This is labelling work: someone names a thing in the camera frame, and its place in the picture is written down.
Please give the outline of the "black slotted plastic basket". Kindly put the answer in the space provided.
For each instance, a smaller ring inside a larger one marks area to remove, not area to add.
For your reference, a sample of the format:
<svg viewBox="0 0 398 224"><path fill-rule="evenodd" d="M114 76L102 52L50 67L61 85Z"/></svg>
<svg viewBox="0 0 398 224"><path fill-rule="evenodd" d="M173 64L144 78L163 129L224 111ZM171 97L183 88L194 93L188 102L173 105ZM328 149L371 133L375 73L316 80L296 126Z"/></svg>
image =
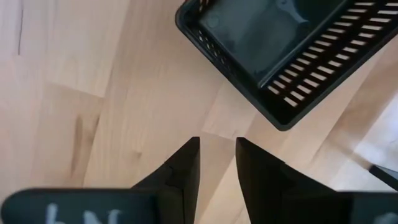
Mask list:
<svg viewBox="0 0 398 224"><path fill-rule="evenodd" d="M398 35L398 0L185 0L175 23L286 131Z"/></svg>

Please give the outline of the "black metal table frame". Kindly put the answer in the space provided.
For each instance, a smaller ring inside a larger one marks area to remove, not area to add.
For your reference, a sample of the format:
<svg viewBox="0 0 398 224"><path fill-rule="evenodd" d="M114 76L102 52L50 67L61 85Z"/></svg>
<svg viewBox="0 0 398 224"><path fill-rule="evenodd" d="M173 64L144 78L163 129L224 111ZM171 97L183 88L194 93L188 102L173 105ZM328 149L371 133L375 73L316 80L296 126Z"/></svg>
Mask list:
<svg viewBox="0 0 398 224"><path fill-rule="evenodd" d="M383 166L372 165L369 168L369 172L394 190L398 191L398 171L394 171Z"/></svg>

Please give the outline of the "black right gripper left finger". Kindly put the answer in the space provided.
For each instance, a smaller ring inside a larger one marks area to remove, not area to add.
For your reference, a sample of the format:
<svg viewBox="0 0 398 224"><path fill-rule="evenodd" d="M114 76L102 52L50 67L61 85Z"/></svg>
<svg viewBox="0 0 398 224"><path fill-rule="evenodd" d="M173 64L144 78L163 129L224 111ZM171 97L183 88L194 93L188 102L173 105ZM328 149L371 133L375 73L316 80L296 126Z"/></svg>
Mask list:
<svg viewBox="0 0 398 224"><path fill-rule="evenodd" d="M155 224L194 224L200 185L200 138L192 137L131 187L154 196Z"/></svg>

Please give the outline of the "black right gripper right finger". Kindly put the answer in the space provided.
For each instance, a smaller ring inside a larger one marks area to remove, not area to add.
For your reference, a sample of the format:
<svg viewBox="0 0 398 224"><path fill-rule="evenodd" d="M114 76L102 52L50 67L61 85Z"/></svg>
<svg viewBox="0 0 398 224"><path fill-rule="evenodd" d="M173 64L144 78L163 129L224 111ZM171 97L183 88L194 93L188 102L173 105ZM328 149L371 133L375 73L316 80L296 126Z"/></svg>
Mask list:
<svg viewBox="0 0 398 224"><path fill-rule="evenodd" d="M252 224L349 224L343 194L293 169L243 137L236 140L239 184Z"/></svg>

